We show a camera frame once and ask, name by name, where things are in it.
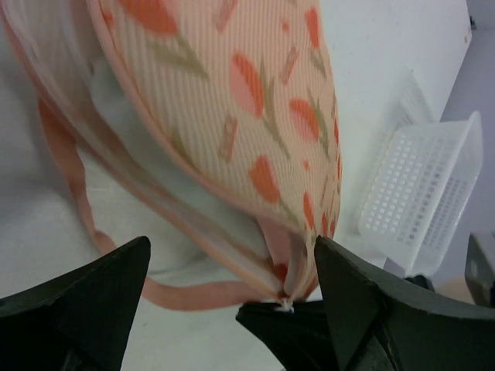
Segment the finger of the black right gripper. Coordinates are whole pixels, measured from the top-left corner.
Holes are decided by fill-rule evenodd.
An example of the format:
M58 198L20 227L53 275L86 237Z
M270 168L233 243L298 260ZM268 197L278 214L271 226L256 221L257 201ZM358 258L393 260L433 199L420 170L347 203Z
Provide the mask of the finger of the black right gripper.
M288 371L331 371L336 356L322 301L297 302L286 311L275 303L247 303L236 320L263 342Z

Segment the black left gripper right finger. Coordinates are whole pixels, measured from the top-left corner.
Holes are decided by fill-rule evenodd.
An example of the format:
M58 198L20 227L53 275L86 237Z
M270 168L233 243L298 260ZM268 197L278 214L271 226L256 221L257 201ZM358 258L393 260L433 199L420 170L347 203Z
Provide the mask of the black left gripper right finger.
M369 264L335 241L314 249L341 370L492 370L494 310Z

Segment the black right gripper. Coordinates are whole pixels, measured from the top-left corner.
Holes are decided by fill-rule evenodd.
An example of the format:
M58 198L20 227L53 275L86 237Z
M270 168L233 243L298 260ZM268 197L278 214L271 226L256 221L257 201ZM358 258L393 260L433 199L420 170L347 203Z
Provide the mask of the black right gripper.
M406 281L437 294L474 305L494 305L494 234L471 233L464 275L434 287L424 275Z

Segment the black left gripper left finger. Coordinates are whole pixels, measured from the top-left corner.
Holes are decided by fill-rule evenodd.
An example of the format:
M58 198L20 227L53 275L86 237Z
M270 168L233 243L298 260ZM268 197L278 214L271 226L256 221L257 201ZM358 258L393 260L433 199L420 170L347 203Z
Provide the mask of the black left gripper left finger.
M3 370L119 370L151 257L137 237L1 299Z

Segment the pink patterned mesh laundry bag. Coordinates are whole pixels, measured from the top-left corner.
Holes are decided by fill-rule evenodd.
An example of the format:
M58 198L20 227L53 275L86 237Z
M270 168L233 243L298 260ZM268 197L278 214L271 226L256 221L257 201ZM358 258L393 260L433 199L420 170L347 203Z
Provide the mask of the pink patterned mesh laundry bag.
M143 295L202 311L306 299L342 183L319 1L3 1L48 148L103 253L153 232L230 281Z

